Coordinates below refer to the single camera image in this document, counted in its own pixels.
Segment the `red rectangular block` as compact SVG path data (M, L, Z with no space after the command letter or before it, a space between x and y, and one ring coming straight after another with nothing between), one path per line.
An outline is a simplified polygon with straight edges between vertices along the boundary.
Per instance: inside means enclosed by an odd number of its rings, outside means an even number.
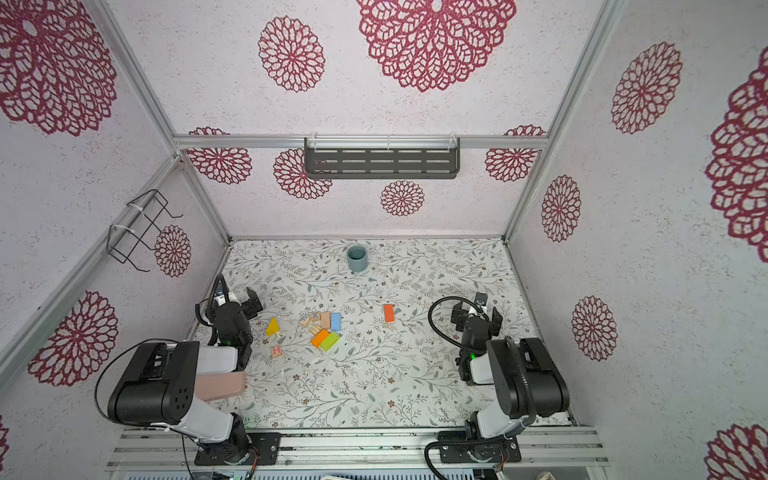
M393 304L385 304L383 306L384 318L386 323L395 322L395 306Z

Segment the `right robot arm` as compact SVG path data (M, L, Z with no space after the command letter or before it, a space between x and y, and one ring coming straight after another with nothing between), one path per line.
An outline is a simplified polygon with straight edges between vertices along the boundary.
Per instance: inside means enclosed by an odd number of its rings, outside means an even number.
M515 436L538 418L564 413L570 406L568 387L544 343L535 337L502 338L503 317L497 309L485 318L485 301L473 307L456 303L451 323L462 334L456 358L462 381L470 386L491 386L496 399L471 414L462 437L451 435L441 451L476 463L517 461Z

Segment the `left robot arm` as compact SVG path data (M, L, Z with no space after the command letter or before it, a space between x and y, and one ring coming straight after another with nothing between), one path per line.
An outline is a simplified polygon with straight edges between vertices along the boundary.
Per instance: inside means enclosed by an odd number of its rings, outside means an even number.
M263 309L252 288L245 294L239 298L218 275L207 301L195 306L197 320L211 330L208 343L147 339L129 349L132 357L101 415L123 426L176 432L213 465L256 461L242 416L211 404L245 389L250 322Z

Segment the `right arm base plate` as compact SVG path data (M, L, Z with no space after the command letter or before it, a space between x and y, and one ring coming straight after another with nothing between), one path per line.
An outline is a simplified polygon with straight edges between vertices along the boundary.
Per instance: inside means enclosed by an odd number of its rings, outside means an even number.
M440 461L447 464L464 463L518 463L522 460L521 451L515 437L502 437L493 443L471 443L466 434L459 431L442 431L437 440L443 442L439 447Z

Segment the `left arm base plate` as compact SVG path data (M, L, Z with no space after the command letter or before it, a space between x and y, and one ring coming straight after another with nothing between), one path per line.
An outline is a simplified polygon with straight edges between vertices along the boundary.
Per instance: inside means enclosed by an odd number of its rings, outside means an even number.
M280 449L280 433L247 433L239 439L221 443L201 443L195 466L274 465Z

